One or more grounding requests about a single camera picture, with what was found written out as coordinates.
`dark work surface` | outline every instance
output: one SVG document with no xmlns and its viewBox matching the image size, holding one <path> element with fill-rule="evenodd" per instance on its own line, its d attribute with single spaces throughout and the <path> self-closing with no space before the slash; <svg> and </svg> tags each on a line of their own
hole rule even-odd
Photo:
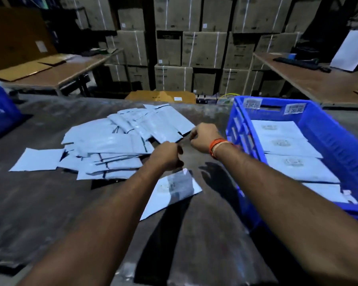
<svg viewBox="0 0 358 286">
<path fill-rule="evenodd" d="M 19 108 L 33 117 L 0 139 L 0 260 L 27 264 L 63 237 L 84 208 L 115 193 L 120 183 L 92 186 L 91 181 L 76 181 L 76 174 L 60 168 L 8 170 L 26 147 L 62 148 L 70 127 L 121 109 L 143 107 L 143 102 L 22 98 L 29 100 Z M 226 128 L 228 106 L 173 106 L 194 124 L 213 122 L 220 131 Z M 223 168 L 192 149 L 188 136 L 180 144 L 185 167 L 203 191 L 141 221 L 117 275 L 156 285 L 166 280 L 173 285 L 276 281 L 240 222 L 237 196 Z"/>
</svg>

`person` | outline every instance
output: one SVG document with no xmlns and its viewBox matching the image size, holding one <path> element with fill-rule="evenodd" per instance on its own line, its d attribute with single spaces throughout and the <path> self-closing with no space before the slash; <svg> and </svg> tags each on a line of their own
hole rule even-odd
<svg viewBox="0 0 358 286">
<path fill-rule="evenodd" d="M 358 221 L 223 140 L 214 124 L 199 124 L 190 140 L 202 153 L 211 150 L 317 283 L 358 285 Z M 117 194 L 52 247 L 19 285 L 110 285 L 154 186 L 165 171 L 183 166 L 182 153 L 175 143 L 159 145 Z"/>
</svg>

